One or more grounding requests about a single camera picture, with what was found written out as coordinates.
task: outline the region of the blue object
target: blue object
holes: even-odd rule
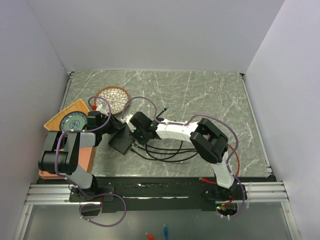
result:
[[[60,131],[85,129],[88,123],[87,116],[82,111],[73,111],[67,114],[60,122]]]
[[[167,226],[167,224],[165,224],[165,225],[163,226],[163,232],[164,232],[164,238],[165,238],[165,240],[168,240],[168,226]]]

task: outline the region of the white wall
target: white wall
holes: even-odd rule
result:
[[[25,0],[0,3],[0,238],[12,239],[67,73]]]
[[[245,83],[303,239],[320,238],[320,1],[286,0]]]
[[[27,0],[67,71],[245,73],[284,0]]]

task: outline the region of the plate rim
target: plate rim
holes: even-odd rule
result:
[[[126,96],[127,96],[127,98],[128,98],[128,102],[129,102],[129,100],[130,100],[130,95],[129,95],[129,93],[127,92],[127,90],[125,90],[125,89],[124,89],[123,87],[121,87],[121,86],[106,86],[106,87],[100,89],[95,96],[98,97],[99,94],[101,94],[104,90],[107,90],[107,89],[120,89],[120,90],[124,91],[124,93],[126,94]],[[96,98],[94,99],[94,105],[97,106],[97,99],[96,99]],[[123,110],[118,111],[118,112],[113,112],[112,114],[113,114],[113,115],[119,114],[119,113],[121,113],[122,111],[123,111]]]
[[[60,124],[59,124],[59,129],[61,132],[63,132],[63,130],[61,128],[62,121],[65,119],[66,116],[68,116],[69,114],[73,114],[73,113],[82,113],[85,116],[86,122],[88,124],[88,116],[83,111],[72,111],[72,112],[69,112],[68,114],[66,114],[65,116],[63,116],[63,118],[61,119]]]

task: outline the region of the marble tabletop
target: marble tabletop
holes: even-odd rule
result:
[[[241,177],[267,177],[269,175],[258,132],[248,103],[241,75],[234,72],[208,71],[135,71],[97,70],[76,71],[71,74],[71,83],[64,107],[78,99],[88,101],[102,88],[119,86],[128,91],[131,97],[144,96],[153,100],[161,111],[167,111],[163,118],[178,122],[187,121],[197,113],[209,114],[229,124],[237,133],[240,156]],[[151,119],[153,106],[146,100],[135,99],[125,114],[141,111]],[[216,125],[228,136],[229,143],[235,145],[233,135],[220,123]],[[145,160],[128,151],[125,155],[108,145],[112,136],[105,134],[96,149],[92,174],[97,177],[212,177],[211,165],[199,155],[179,163],[164,163]],[[151,140],[149,145],[159,148],[176,149],[178,140]],[[192,148],[185,142],[183,148]],[[145,151],[139,150],[148,157]],[[179,160],[193,153],[175,156]],[[231,159],[232,169],[237,170],[237,161]]]

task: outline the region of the decorative plate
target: decorative plate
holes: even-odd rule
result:
[[[119,86],[107,86],[101,89],[96,96],[106,98],[110,103],[111,113],[118,114],[121,113],[125,107],[125,104],[129,101],[130,97],[126,90]],[[94,105],[98,106],[103,104],[106,112],[109,112],[109,107],[102,99],[95,98]]]
[[[73,111],[67,114],[60,122],[60,131],[83,130],[88,123],[87,116],[82,111]]]

